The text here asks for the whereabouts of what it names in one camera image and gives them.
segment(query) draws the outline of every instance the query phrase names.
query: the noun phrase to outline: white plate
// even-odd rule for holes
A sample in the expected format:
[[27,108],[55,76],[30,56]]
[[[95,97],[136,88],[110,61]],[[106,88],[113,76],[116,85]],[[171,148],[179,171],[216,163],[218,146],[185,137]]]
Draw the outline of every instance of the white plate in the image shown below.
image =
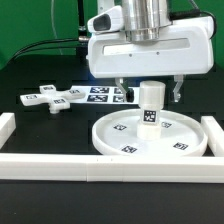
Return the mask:
[[137,137],[140,109],[106,115],[93,126],[96,149],[104,155],[147,157],[202,156],[207,136],[201,125],[187,116],[161,111],[162,132],[159,140],[145,141]]

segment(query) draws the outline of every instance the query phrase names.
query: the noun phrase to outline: metal bracket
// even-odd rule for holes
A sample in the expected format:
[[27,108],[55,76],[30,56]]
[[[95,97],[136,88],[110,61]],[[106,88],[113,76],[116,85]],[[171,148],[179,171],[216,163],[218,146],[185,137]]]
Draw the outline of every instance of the metal bracket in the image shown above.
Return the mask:
[[134,91],[133,89],[128,88],[128,81],[123,78],[115,78],[115,83],[124,96],[124,102],[133,102]]
[[175,75],[174,76],[174,82],[176,82],[176,86],[173,90],[173,95],[174,95],[174,102],[178,103],[180,101],[181,98],[181,94],[180,94],[180,88],[183,85],[184,82],[184,75]]

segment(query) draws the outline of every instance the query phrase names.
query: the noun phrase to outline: cross-shaped piece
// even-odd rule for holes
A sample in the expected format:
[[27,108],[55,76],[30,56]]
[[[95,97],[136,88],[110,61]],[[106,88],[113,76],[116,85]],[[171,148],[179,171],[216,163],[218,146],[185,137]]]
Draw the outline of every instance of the cross-shaped piece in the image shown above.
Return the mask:
[[50,113],[57,114],[60,110],[69,109],[71,100],[82,99],[85,95],[81,89],[57,91],[54,85],[47,85],[40,86],[40,94],[22,95],[20,99],[24,106],[48,103]]

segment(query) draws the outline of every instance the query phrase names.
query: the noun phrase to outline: green wall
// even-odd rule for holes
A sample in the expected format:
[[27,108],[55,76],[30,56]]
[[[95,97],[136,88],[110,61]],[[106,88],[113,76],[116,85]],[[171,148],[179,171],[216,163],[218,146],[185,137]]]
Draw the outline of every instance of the green wall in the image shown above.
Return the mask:
[[[218,19],[218,33],[213,40],[215,60],[224,68],[223,0],[196,0],[202,10],[210,11]],[[96,14],[96,0],[84,0],[86,21]],[[172,0],[173,10],[190,9],[187,0]],[[58,38],[77,37],[77,0],[55,0],[55,26]],[[53,39],[51,0],[0,0],[0,68],[23,46]],[[59,54],[58,50],[49,54]],[[63,54],[74,51],[63,50]]]

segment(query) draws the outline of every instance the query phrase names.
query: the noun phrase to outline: black table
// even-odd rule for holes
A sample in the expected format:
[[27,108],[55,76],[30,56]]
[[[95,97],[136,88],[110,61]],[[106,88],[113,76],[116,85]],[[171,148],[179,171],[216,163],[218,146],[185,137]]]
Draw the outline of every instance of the black table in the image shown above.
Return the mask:
[[[179,104],[170,101],[166,83],[164,109],[198,121],[213,115],[224,127],[224,72],[215,66],[206,75],[186,78]],[[130,86],[143,80],[130,79]],[[19,96],[38,93],[40,85],[57,90],[72,85],[114,85],[95,80],[76,56],[24,56],[0,72],[0,112],[14,112],[16,131],[3,153],[99,155],[91,129],[100,117],[130,105],[72,104],[51,115],[46,104],[24,107]],[[0,181],[0,223],[222,223],[224,185],[177,183],[85,183]]]

